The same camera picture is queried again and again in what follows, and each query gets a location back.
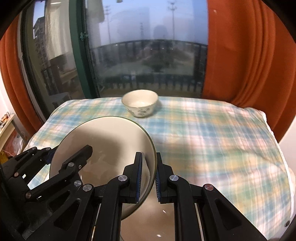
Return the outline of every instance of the plaid blanket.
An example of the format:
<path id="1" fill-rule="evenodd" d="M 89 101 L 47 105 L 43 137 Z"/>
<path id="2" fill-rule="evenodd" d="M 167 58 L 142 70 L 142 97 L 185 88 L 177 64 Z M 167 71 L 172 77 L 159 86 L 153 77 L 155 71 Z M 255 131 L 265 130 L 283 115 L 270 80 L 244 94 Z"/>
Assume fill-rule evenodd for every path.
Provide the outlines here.
<path id="1" fill-rule="evenodd" d="M 154 115 L 135 118 L 121 98 L 70 100 L 52 113 L 26 148 L 54 148 L 78 125 L 108 115 L 139 123 L 174 173 L 192 184 L 213 184 L 267 239 L 290 219 L 295 187 L 265 114 L 253 108 L 160 97 Z M 48 173 L 45 166 L 30 188 Z"/>

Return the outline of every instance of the black metal railing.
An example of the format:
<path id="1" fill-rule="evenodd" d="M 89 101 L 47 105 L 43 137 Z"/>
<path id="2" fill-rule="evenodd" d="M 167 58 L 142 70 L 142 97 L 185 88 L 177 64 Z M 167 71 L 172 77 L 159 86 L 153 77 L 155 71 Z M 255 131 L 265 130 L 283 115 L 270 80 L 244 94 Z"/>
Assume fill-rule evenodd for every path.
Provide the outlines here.
<path id="1" fill-rule="evenodd" d="M 130 91 L 149 86 L 155 90 L 202 91 L 207 60 L 204 44 L 137 40 L 100 46 L 92 49 L 92 55 L 97 82 L 105 89 Z M 149 71 L 137 70 L 136 66 Z"/>

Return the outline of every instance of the plate rim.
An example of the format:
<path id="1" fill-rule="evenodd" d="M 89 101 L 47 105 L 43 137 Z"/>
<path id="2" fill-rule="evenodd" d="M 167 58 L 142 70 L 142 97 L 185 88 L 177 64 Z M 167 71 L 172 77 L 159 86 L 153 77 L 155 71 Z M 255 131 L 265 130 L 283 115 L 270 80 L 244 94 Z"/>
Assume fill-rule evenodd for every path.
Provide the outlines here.
<path id="1" fill-rule="evenodd" d="M 152 144 L 152 148 L 153 148 L 153 152 L 154 152 L 154 158 L 155 158 L 155 165 L 154 165 L 154 172 L 153 172 L 153 181 L 151 182 L 150 180 L 149 180 L 149 183 L 148 183 L 148 186 L 147 186 L 147 189 L 146 189 L 146 191 L 145 191 L 145 193 L 144 193 L 144 195 L 143 195 L 143 197 L 142 197 L 142 199 L 141 200 L 139 200 L 139 202 L 137 202 L 129 211 L 127 211 L 127 213 L 125 214 L 125 215 L 122 215 L 121 216 L 121 220 L 124 220 L 124 219 L 126 219 L 128 216 L 130 216 L 131 214 L 133 214 L 143 203 L 144 203 L 144 201 L 146 200 L 146 198 L 148 197 L 148 195 L 149 195 L 149 193 L 151 192 L 151 190 L 152 190 L 152 187 L 153 187 L 153 185 L 154 185 L 154 181 L 155 181 L 155 175 L 156 175 L 156 171 L 157 171 L 157 155 L 156 155 L 156 149 L 155 149 L 155 146 L 154 146 L 154 143 L 153 143 L 153 141 L 152 141 L 152 139 L 151 139 L 151 137 L 150 137 L 150 135 L 147 133 L 147 131 L 140 125 L 140 124 L 138 124 L 137 122 L 135 122 L 135 121 L 133 121 L 133 120 L 131 120 L 131 119 L 128 119 L 128 118 L 126 118 L 126 117 L 122 117 L 122 116 L 116 116 L 116 115 L 106 115 L 106 116 L 100 116 L 100 117 L 96 117 L 96 118 L 93 118 L 93 119 L 91 119 L 91 120 L 88 120 L 88 121 L 86 121 L 86 122 L 83 122 L 83 123 L 81 123 L 80 125 L 78 125 L 78 126 L 76 126 L 73 130 L 71 130 L 64 138 L 63 138 L 63 140 L 72 132 L 72 131 L 74 131 L 76 128 L 78 128 L 79 126 L 81 126 L 81 125 L 83 125 L 83 124 L 85 124 L 85 123 L 87 123 L 87 122 L 89 122 L 89 121 L 92 121 L 92 120 L 95 120 L 95 119 L 99 119 L 99 118 L 104 118 L 104 117 L 118 117 L 118 118 L 122 118 L 122 119 L 126 119 L 126 120 L 128 120 L 128 121 L 131 121 L 131 122 L 133 122 L 133 123 L 135 123 L 137 126 L 139 126 L 144 132 L 145 132 L 145 134 L 148 136 L 148 138 L 149 138 L 149 140 L 150 140 L 150 142 L 151 142 L 151 144 Z M 50 170 L 51 170 L 51 164 L 50 164 L 50 167 L 49 167 L 49 178 L 51 178 L 51 175 L 50 175 Z"/>

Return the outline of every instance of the white bowl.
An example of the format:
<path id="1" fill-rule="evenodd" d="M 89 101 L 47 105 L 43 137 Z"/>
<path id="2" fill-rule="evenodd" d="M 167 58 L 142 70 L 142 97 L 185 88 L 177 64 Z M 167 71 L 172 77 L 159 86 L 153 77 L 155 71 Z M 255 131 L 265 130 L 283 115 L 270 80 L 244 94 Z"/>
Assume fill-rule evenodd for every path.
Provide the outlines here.
<path id="1" fill-rule="evenodd" d="M 154 111 L 158 95 L 150 90 L 134 90 L 126 93 L 121 101 L 133 116 L 145 117 Z"/>
<path id="2" fill-rule="evenodd" d="M 93 147 L 92 156 L 79 171 L 83 184 L 106 184 L 122 175 L 124 167 L 133 164 L 137 151 L 143 160 L 140 200 L 125 204 L 122 219 L 132 214 L 147 198 L 156 174 L 156 152 L 148 133 L 136 122 L 116 116 L 99 117 L 72 130 L 60 143 L 50 165 L 49 177 L 59 173 L 62 163 L 85 145 Z"/>

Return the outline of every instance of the white plate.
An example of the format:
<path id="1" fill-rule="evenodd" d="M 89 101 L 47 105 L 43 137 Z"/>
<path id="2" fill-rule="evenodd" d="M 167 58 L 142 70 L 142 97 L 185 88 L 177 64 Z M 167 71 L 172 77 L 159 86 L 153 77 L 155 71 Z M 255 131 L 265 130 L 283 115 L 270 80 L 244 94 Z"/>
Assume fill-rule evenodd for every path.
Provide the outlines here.
<path id="1" fill-rule="evenodd" d="M 134 205 L 124 205 L 122 218 L 132 214 L 147 198 L 156 173 L 156 152 L 148 133 L 136 122 L 116 116 L 99 117 L 72 130 L 60 143 L 50 165 L 49 177 L 59 173 L 62 163 L 85 145 L 93 147 L 92 156 L 79 171 L 83 184 L 106 184 L 133 164 L 137 151 L 145 154 L 141 195 Z"/>

